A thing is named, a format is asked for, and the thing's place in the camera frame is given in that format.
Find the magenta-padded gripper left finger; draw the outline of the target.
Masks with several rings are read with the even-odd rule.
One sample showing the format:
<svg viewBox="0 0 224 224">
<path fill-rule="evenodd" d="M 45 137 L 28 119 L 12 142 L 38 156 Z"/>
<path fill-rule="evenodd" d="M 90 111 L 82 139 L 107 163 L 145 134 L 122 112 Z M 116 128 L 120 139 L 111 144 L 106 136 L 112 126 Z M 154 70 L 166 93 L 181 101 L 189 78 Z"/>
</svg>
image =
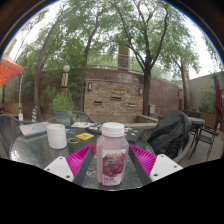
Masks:
<svg viewBox="0 0 224 224">
<path fill-rule="evenodd" d="M 57 157 L 44 170 L 81 186 L 93 156 L 93 146 L 88 145 L 68 157 Z"/>
</svg>

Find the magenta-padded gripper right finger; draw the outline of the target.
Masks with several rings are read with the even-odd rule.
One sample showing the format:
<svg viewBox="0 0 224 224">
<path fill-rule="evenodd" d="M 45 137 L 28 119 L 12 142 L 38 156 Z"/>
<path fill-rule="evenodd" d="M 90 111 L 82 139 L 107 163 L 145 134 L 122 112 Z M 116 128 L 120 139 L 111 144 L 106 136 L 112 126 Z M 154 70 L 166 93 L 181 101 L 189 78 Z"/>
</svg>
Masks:
<svg viewBox="0 0 224 224">
<path fill-rule="evenodd" d="M 156 156 L 133 145 L 129 146 L 129 156 L 143 185 L 147 185 L 182 169 L 180 165 L 165 154 Z"/>
</svg>

